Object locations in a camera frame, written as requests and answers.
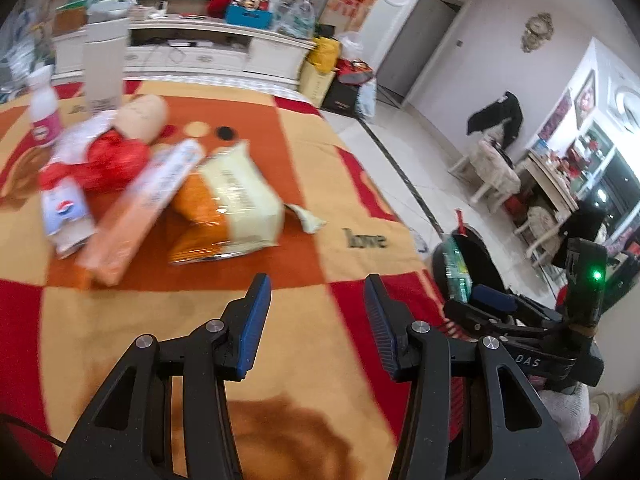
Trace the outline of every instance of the black jacket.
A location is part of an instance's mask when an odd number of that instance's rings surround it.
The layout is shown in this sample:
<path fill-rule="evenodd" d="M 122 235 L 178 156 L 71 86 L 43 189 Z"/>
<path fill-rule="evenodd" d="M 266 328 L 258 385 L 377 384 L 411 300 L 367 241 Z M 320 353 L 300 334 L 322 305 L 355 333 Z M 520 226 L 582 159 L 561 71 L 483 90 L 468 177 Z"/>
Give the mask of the black jacket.
<path fill-rule="evenodd" d="M 556 267 L 564 269 L 566 266 L 566 250 L 571 238 L 584 238 L 593 242 L 598 236 L 600 226 L 607 215 L 606 211 L 587 202 L 579 202 L 578 210 L 560 226 L 559 235 L 563 237 L 558 252 L 551 261 Z"/>
<path fill-rule="evenodd" d="M 506 150 L 518 138 L 520 127 L 522 126 L 522 110 L 518 98 L 511 92 L 505 92 L 506 99 L 502 102 L 496 101 L 488 105 L 487 108 L 476 112 L 466 124 L 466 134 L 473 132 L 484 132 L 496 124 L 504 123 L 504 137 L 502 138 L 502 149 Z"/>

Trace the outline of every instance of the bed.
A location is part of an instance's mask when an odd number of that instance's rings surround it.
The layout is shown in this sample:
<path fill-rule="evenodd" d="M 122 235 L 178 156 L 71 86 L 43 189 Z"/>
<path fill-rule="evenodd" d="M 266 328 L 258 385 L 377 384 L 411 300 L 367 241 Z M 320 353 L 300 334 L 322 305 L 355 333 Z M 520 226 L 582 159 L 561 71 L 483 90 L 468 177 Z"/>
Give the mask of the bed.
<path fill-rule="evenodd" d="M 28 96 L 3 105 L 0 412 L 65 440 L 138 335 L 151 333 L 159 340 L 186 335 L 243 296 L 256 272 L 266 272 L 273 296 L 254 369 L 242 383 L 227 386 L 245 478 L 384 479 L 408 385 L 393 384 L 380 365 L 364 311 L 364 278 L 379 273 L 389 294 L 406 302 L 418 319 L 455 335 L 443 316 L 442 298 L 410 231 L 316 108 L 291 91 L 201 82 L 206 84 L 130 80 L 125 99 L 152 93 L 167 100 L 169 126 L 161 143 L 183 139 L 184 127 L 201 121 L 210 130 L 198 141 L 211 150 L 233 142 L 219 139 L 216 128 L 233 128 L 249 140 L 252 158 L 283 201 L 327 224 L 309 235 L 287 214 L 277 247 L 171 266 L 172 212 L 166 210 L 119 285 L 81 290 L 74 257 L 56 259 L 44 236 L 35 178 L 47 153 L 30 144 Z M 79 83 L 57 91 L 65 125 L 87 117 Z M 97 219 L 116 196 L 88 195 Z M 357 243 L 371 237 L 382 242 Z M 461 387 L 454 381 L 452 436 L 460 420 Z M 186 474 L 179 395 L 175 398 L 175 469 Z M 54 448 L 19 437 L 50 471 Z"/>

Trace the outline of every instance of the picture frame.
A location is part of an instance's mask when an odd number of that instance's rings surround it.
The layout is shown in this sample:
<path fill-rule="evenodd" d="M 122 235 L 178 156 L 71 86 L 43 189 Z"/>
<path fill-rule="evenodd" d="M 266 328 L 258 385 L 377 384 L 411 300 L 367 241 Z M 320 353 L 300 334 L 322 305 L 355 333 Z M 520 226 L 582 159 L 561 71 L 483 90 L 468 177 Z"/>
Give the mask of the picture frame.
<path fill-rule="evenodd" d="M 584 121 L 589 117 L 589 114 L 596 107 L 596 71 L 591 70 L 589 75 L 582 85 L 580 92 L 575 97 L 575 120 L 578 124 L 578 129 L 582 127 Z"/>
<path fill-rule="evenodd" d="M 540 139 L 549 140 L 551 138 L 562 120 L 569 113 L 569 110 L 571 110 L 571 105 L 571 92 L 567 90 L 560 99 L 556 109 L 551 113 L 545 125 L 542 126 L 542 129 L 539 131 L 538 137 L 540 137 Z"/>

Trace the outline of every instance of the metal screw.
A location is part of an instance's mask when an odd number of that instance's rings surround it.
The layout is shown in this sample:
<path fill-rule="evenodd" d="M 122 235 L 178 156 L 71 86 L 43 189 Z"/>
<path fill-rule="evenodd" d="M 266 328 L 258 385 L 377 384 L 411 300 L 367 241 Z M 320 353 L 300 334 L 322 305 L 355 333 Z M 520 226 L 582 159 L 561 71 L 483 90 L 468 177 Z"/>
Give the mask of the metal screw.
<path fill-rule="evenodd" d="M 211 321 L 207 321 L 205 328 L 207 332 L 220 332 L 225 327 L 225 323 L 219 319 L 212 319 Z"/>
<path fill-rule="evenodd" d="M 414 332 L 420 334 L 426 334 L 429 330 L 431 330 L 429 323 L 427 323 L 426 321 L 414 321 L 413 323 L 411 323 L 411 328 L 414 329 Z"/>
<path fill-rule="evenodd" d="M 500 342 L 493 336 L 488 335 L 487 337 L 482 338 L 482 344 L 486 346 L 489 350 L 495 350 L 500 346 Z"/>
<path fill-rule="evenodd" d="M 149 348 L 154 342 L 153 336 L 149 334 L 141 335 L 138 339 L 136 339 L 136 346 L 138 348 Z"/>

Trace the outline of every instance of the doorway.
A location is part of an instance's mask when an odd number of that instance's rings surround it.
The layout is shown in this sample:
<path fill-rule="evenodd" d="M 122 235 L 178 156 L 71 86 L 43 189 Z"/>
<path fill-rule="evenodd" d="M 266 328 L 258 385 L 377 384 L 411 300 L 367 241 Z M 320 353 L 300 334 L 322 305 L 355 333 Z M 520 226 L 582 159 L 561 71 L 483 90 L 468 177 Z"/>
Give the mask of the doorway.
<path fill-rule="evenodd" d="M 447 0 L 418 0 L 378 70 L 384 102 L 404 101 L 461 8 Z"/>

